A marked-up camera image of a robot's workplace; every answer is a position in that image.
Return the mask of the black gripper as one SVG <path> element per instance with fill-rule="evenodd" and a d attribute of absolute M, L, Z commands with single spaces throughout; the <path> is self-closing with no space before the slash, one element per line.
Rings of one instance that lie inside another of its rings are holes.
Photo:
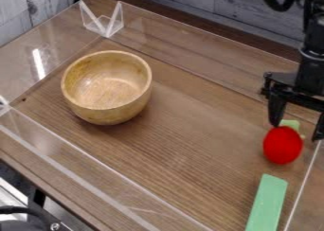
<path fill-rule="evenodd" d="M 291 103 L 324 112 L 324 51 L 301 48 L 301 62 L 295 72 L 264 72 L 260 94 L 267 99 L 267 120 L 277 127 L 286 104 Z M 324 139 L 324 113 L 311 133 L 311 141 Z"/>

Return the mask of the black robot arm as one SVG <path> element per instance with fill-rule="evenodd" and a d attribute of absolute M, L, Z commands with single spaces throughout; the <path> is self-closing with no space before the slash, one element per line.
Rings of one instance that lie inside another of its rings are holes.
<path fill-rule="evenodd" d="M 277 127 L 286 104 L 302 106 L 319 113 L 311 141 L 324 139 L 324 0 L 263 0 L 278 12 L 303 1 L 301 8 L 303 43 L 301 61 L 295 72 L 264 72 L 260 94 L 267 99 L 267 121 Z"/>

